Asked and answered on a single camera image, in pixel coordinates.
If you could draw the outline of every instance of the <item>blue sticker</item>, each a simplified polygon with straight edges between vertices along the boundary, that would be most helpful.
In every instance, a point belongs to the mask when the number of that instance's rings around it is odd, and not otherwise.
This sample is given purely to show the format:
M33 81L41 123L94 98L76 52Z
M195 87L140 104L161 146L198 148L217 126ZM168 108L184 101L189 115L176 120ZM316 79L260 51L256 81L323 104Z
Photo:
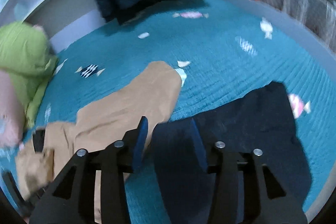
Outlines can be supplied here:
M6 122L3 119L0 119L0 134L5 132Z

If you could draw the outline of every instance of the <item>blue gripper pad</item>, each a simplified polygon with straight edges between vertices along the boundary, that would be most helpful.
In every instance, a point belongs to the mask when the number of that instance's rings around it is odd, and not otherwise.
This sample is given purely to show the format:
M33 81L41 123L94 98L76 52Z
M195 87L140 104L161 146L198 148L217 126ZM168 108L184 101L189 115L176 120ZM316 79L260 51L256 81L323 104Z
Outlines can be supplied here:
M193 118L190 120L190 127L185 131L185 133L191 137L199 166L204 172L206 172L208 169L207 155L200 132Z
M138 130L138 139L133 149L133 161L132 161L133 170L137 170L141 166L142 152L148 134L148 119L145 116L141 118L137 130Z

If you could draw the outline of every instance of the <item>tan pants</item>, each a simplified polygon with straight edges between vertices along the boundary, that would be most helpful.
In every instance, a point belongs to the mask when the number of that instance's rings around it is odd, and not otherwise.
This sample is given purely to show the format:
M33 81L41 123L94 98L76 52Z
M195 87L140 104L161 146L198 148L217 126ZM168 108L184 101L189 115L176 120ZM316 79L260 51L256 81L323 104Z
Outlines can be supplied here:
M48 124L43 152L35 153L33 145L28 144L16 157L22 196L27 198L55 178L78 149L85 148L89 152L102 150L122 139L126 131L138 126L142 116L148 119L147 148L155 125L169 120L180 88L181 78L174 69L162 61L152 62L123 89L80 109L76 124ZM50 154L53 155L53 164L50 163ZM27 174L35 184L27 181ZM96 177L95 221L101 221L100 173Z

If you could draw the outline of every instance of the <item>teal bedspread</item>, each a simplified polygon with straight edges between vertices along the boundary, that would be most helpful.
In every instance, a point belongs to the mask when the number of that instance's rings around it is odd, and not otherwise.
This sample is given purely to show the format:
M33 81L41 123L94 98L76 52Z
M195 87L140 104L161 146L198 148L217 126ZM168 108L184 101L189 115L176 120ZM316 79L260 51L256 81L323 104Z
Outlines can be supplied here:
M175 12L199 11L199 18L173 17ZM261 18L223 0L179 0L158 4L127 26L110 22L58 55L68 59L49 84L36 125L76 120L76 112L93 100L117 91L151 62L191 61L187 79L171 120L210 110L272 80L284 82L288 93L311 101L311 113L297 120L312 174L306 211L322 189L336 159L336 89L327 73L294 40L274 28L265 39ZM139 39L138 35L150 35ZM96 64L105 71L86 79L75 71ZM1 158L15 170L13 156ZM126 184L132 223L169 223L150 158Z

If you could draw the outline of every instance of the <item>pink pillow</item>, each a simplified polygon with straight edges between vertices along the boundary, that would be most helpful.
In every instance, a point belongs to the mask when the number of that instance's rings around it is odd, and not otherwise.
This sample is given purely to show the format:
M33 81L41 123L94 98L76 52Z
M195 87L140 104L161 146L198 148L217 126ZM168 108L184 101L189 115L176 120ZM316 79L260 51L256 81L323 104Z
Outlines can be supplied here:
M0 70L0 148L18 145L24 124L23 106L16 97L8 73Z

